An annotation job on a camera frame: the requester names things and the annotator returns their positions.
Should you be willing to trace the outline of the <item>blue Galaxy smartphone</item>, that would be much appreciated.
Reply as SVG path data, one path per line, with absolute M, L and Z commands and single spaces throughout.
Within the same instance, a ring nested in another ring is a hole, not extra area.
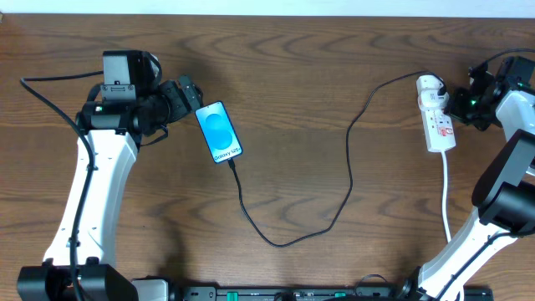
M 242 144 L 221 101 L 196 110 L 195 115 L 211 158 L 216 164 L 243 153 Z

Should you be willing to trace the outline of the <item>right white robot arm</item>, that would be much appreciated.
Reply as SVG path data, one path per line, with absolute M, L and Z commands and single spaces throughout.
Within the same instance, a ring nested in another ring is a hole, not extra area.
M 424 118 L 442 136 L 452 120 L 480 131 L 503 129 L 506 144 L 487 167 L 471 195 L 472 211 L 457 234 L 432 260 L 418 267 L 395 293 L 397 300 L 457 300 L 465 283 L 486 261 L 520 237 L 534 233 L 534 62 L 524 48 L 499 54 L 495 74 L 483 61 L 469 70 L 469 88 L 447 95 L 440 80 L 417 81 Z

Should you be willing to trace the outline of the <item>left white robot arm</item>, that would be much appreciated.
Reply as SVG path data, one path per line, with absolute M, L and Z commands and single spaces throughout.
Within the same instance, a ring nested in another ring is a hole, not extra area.
M 181 290 L 154 276 L 129 280 L 115 268 L 116 228 L 125 184 L 143 139 L 202 107 L 201 89 L 183 74 L 164 81 L 157 57 L 146 51 L 103 53 L 104 79 L 74 119 L 30 88 L 78 136 L 73 183 L 55 237 L 38 266 L 20 270 L 23 300 L 179 300 Z

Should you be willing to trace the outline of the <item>white USB charger adapter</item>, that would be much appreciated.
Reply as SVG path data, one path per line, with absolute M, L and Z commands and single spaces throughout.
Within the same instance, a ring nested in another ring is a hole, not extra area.
M 449 95 L 441 78 L 435 75 L 422 75 L 416 80 L 418 106 L 421 111 L 442 110 L 446 107 Z

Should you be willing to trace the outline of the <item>white power strip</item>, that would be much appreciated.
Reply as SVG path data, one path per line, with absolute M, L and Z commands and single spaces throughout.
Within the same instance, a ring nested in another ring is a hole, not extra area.
M 442 110 L 420 111 L 427 150 L 432 153 L 446 152 L 456 146 L 450 116 Z

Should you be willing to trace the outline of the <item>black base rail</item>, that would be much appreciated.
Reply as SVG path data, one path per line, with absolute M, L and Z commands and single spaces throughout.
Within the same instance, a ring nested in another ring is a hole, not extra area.
M 321 301 L 395 300 L 395 285 L 360 283 L 357 288 L 331 287 L 180 287 L 164 278 L 137 278 L 132 281 L 140 300 L 176 301 Z

